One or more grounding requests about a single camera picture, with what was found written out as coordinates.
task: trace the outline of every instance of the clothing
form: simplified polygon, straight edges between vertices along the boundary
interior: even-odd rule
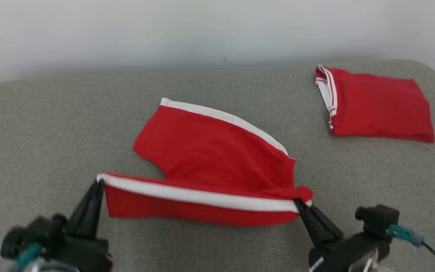
[[[234,115],[163,98],[133,150],[165,180],[104,173],[111,217],[172,217],[237,226],[297,218],[295,159],[266,132]]]
[[[434,142],[429,102],[413,79],[351,74],[322,65],[315,72],[332,135]]]

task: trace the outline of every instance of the folded red shorts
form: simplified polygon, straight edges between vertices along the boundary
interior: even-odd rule
[[[413,79],[316,68],[334,136],[367,136],[434,142],[429,102]]]
[[[134,151],[165,179],[103,173],[111,217],[171,217],[264,226],[298,217],[295,159],[266,132],[234,115],[166,98],[138,135]]]

